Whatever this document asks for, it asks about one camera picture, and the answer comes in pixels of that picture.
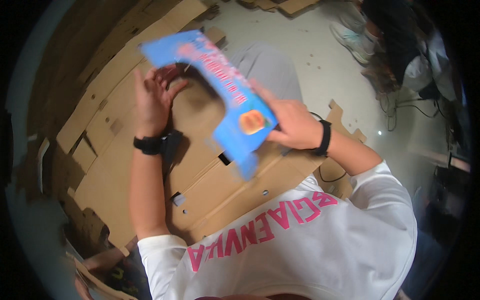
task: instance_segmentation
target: pink lettering on shirt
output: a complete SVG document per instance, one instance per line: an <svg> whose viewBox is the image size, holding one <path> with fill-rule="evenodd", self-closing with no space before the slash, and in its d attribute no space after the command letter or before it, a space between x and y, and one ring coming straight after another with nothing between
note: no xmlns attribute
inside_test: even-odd
<svg viewBox="0 0 480 300"><path fill-rule="evenodd" d="M220 235L218 236L218 239L216 239L215 242L213 242L210 246L206 247L206 250L210 249L210 252L208 253L208 259L212 259L214 257L215 248L216 248L217 257L222 258L223 257L223 234L222 233L220 233Z"/></svg>
<svg viewBox="0 0 480 300"><path fill-rule="evenodd" d="M225 245L225 256L231 255L232 245L235 245L235 250L237 251L237 254L243 251L239 237L237 235L237 231L234 228L228 231L227 244Z"/></svg>
<svg viewBox="0 0 480 300"><path fill-rule="evenodd" d="M312 200L313 201L320 200L319 203L318 203L318 207L324 207L324 206L327 206L327 205L337 205L338 204L338 201L334 197L332 197L329 194L326 194L324 192L314 192Z"/></svg>
<svg viewBox="0 0 480 300"><path fill-rule="evenodd" d="M257 244L257 234L255 233L255 224L253 221L248 222L248 228L245 225L240 227L240 233L244 250L247 247L247 240L250 244Z"/></svg>
<svg viewBox="0 0 480 300"><path fill-rule="evenodd" d="M271 240L275 237L273 235L272 229L270 228L270 225L268 224L267 218L265 216L266 216L266 213L261 213L255 218L255 221L258 222L260 220L260 221L262 221L262 223L264 225L262 228L259 229L260 232L262 232L262 231L265 232L265 236L263 238L258 239L258 241L260 243L263 243L264 241Z"/></svg>
<svg viewBox="0 0 480 300"><path fill-rule="evenodd" d="M204 254L204 245L200 245L198 249L193 249L188 247L188 255L190 256L190 261L192 263L192 271L197 272L200 267L200 262L202 261L202 256Z"/></svg>
<svg viewBox="0 0 480 300"><path fill-rule="evenodd" d="M287 205L288 205L288 208L290 209L290 211L292 212L293 216L295 217L295 219L297 220L297 222L299 224L304 224L305 222L302 220L302 218L300 217L299 213L297 212L297 210L293 207L293 204L292 204L292 201L286 201L287 202Z"/></svg>
<svg viewBox="0 0 480 300"><path fill-rule="evenodd" d="M313 211L313 214L305 218L305 221L307 221L307 223L320 215L320 209L318 209L318 207L316 207L315 204L313 204L313 202L310 201L310 199L308 199L307 197L293 200L293 203L295 204L298 210L301 210L303 208L301 205L302 202L305 202L307 206Z"/></svg>
<svg viewBox="0 0 480 300"><path fill-rule="evenodd" d="M289 229L290 224L288 223L288 216L287 216L287 210L285 208L285 202L280 201L279 202L280 207L277 208L276 210L271 210L269 209L267 213L275 220L278 224L280 224L283 229Z"/></svg>

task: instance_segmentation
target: white floor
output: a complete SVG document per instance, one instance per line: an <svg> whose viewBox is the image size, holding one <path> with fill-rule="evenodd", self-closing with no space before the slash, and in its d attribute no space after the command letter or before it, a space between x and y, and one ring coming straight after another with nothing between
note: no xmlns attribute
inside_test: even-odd
<svg viewBox="0 0 480 300"><path fill-rule="evenodd" d="M418 186L428 185L435 163L425 155L446 153L444 121L440 115L428 119L414 108L403 108L398 111L397 128L387 131L372 85L360 74L363 67L330 32L330 23L338 22L338 14L347 3L324 0L294 19L280 12L250 10L235 1L218 1L218 5L220 14L206 21L205 27L225 31L228 44L223 51L227 56L253 41L278 47L294 61L303 101L310 111L326 117L328 103L334 99L344 110L344 126L351 132L361 129L367 136L366 144L386 159L411 195ZM406 97L411 94L402 91ZM431 102L419 107L426 113L434 112Z"/></svg>

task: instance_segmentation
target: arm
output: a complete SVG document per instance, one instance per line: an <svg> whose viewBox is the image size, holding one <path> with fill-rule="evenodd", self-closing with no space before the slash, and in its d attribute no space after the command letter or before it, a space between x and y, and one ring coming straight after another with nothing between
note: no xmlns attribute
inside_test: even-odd
<svg viewBox="0 0 480 300"><path fill-rule="evenodd" d="M138 139L162 134L174 96L188 83L184 80L167 90L170 78L162 76L160 71L152 68L145 79L140 70L134 71ZM134 149L129 207L130 219L139 240L170 233L165 223L161 155L145 155Z"/></svg>
<svg viewBox="0 0 480 300"><path fill-rule="evenodd" d="M320 146L323 125L311 116L304 104L298 100L279 100L257 82L253 81L252 85L272 109L280 126L279 131L270 132L267 140L295 149L313 149ZM334 129L327 153L351 176L370 170L382 162L375 151Z"/></svg>
<svg viewBox="0 0 480 300"><path fill-rule="evenodd" d="M125 248L132 252L137 246L137 241L137 237L134 237ZM82 263L90 273L104 273L110 271L124 257L120 249L112 248L87 258Z"/></svg>

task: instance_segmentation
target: person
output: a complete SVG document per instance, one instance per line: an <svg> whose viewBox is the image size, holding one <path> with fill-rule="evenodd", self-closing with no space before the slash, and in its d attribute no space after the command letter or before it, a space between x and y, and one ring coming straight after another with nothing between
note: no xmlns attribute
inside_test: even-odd
<svg viewBox="0 0 480 300"><path fill-rule="evenodd" d="M151 299L146 274L138 262L137 237L131 239L125 249L130 252L127 257L118 248L111 248L85 259L82 264L95 277L107 286L125 292L139 300ZM93 300L88 285L75 274L75 288L83 300Z"/></svg>
<svg viewBox="0 0 480 300"><path fill-rule="evenodd" d="M410 22L414 5L427 37L417 38ZM348 3L340 14L341 24L332 22L330 31L360 64L372 59L382 36L391 71L399 86L405 86L421 97L440 95L454 101L458 98L454 82L459 81L452 69L440 32L413 0L364 0Z"/></svg>
<svg viewBox="0 0 480 300"><path fill-rule="evenodd" d="M285 55L254 43L230 62L278 119L279 130L270 132L269 141L319 147L324 126L302 104L293 63ZM145 77L139 70L134 74L135 137L159 136L175 94L187 82L167 89L156 69ZM350 198L324 193L310 175L189 247L170 234L165 221L162 156L134 149L129 208L152 298L393 299L415 254L409 194L375 151L334 129L327 154L351 176Z"/></svg>

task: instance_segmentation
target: black watch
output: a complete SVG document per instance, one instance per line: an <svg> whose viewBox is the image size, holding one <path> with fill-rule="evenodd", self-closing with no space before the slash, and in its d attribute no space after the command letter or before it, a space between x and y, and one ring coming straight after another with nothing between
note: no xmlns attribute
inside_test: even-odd
<svg viewBox="0 0 480 300"><path fill-rule="evenodd" d="M327 156L327 149L330 145L330 138L332 136L332 130L330 128L332 123L325 120L320 120L320 123L324 126L324 136L322 138L320 146L318 148L312 149L312 151L317 156Z"/></svg>
<svg viewBox="0 0 480 300"><path fill-rule="evenodd" d="M165 151L166 136L144 137L143 139L133 139L133 146L140 149L143 154L157 155Z"/></svg>

